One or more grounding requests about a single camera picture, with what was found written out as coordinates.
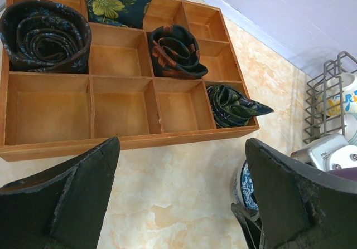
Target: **wooden organizer box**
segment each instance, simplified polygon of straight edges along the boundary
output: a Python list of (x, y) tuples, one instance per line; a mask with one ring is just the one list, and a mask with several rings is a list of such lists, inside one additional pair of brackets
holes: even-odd
[[(7, 6), (19, 0), (7, 0)], [(86, 18), (85, 0), (58, 1)], [(199, 80), (154, 77), (148, 35), (178, 24), (197, 38)], [(8, 161), (80, 154), (118, 136), (122, 149), (236, 138), (259, 129), (217, 129), (206, 88), (227, 84), (249, 97), (217, 8), (182, 0), (152, 0), (143, 29), (90, 24), (89, 74), (13, 72), (3, 50), (0, 156)]]

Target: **dish rack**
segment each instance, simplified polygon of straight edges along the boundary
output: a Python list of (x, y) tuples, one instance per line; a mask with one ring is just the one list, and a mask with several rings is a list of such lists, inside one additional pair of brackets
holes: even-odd
[[(311, 79), (307, 83), (308, 89), (306, 93), (308, 98), (305, 102), (308, 104), (308, 107), (305, 109), (307, 116), (304, 118), (304, 121), (308, 123), (308, 127), (304, 128), (304, 132), (306, 132), (309, 137), (303, 140), (304, 143), (308, 144), (316, 139), (322, 138), (339, 130), (341, 130), (342, 135), (345, 136), (344, 113), (337, 116), (328, 116), (328, 112), (331, 109), (339, 107), (341, 111), (344, 110), (342, 79), (341, 76), (339, 76), (339, 74), (343, 72), (357, 72), (357, 59), (346, 51), (342, 51), (337, 54), (336, 60), (326, 61), (324, 63), (324, 73), (318, 75), (314, 79)], [(327, 82), (333, 78), (338, 79), (338, 82), (328, 87)], [(338, 89), (338, 92), (327, 97), (326, 92), (334, 89)], [(333, 106), (328, 106), (328, 100), (336, 96), (340, 96), (340, 100), (342, 101), (339, 101)], [(317, 106), (320, 104), (322, 104), (323, 109), (318, 111)], [(341, 127), (327, 130), (327, 122), (336, 118), (340, 118)], [(321, 126), (324, 126), (323, 133), (320, 133), (319, 130)]]

